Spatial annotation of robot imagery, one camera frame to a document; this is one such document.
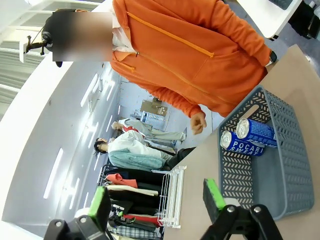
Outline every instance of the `white wire rack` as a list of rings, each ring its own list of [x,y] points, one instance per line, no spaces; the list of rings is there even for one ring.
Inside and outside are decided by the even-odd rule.
[[[184,171],[186,166],[177,166],[164,175],[160,195],[158,222],[169,228],[179,229]]]

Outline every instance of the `person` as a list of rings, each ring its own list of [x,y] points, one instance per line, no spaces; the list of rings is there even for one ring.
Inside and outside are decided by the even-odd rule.
[[[94,150],[98,153],[109,153],[112,165],[120,168],[145,171],[160,170],[172,156],[147,146],[143,136],[129,130],[108,143],[104,138],[97,138]]]
[[[277,59],[264,38],[221,0],[104,1],[97,11],[112,15],[112,32],[111,19],[71,11],[82,17],[61,12],[55,20],[54,12],[42,37],[77,53],[99,48],[108,54],[112,44],[112,68],[183,111],[193,134],[207,126],[199,105],[226,117]]]
[[[127,132],[129,130],[134,130],[141,133],[143,136],[149,139],[160,139],[160,140],[176,140],[184,141],[186,140],[186,134],[184,132],[169,132],[169,131],[159,131],[152,128],[151,125],[145,124],[136,119],[122,119],[119,121],[114,121],[111,125],[114,130],[120,130]]]

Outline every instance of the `teal jacket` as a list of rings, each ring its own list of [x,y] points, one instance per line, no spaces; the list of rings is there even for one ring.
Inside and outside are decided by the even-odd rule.
[[[148,172],[160,170],[166,162],[166,160],[160,157],[131,153],[128,148],[111,151],[108,153],[108,156],[110,162],[115,167]]]

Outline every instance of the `white table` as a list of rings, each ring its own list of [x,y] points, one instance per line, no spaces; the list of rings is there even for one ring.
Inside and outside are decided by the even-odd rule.
[[[302,2],[302,0],[293,0],[290,6],[283,10],[269,0],[237,1],[267,39],[279,35]]]

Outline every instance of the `gray plastic basket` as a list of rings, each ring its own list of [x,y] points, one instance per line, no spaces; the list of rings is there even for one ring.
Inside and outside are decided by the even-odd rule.
[[[311,209],[315,200],[310,165],[292,106],[258,85],[219,125],[219,140],[223,131],[235,132],[255,105],[258,109],[248,118],[273,126],[278,148],[247,156],[223,149],[218,141],[222,195],[236,198],[246,209],[263,204],[275,220]]]

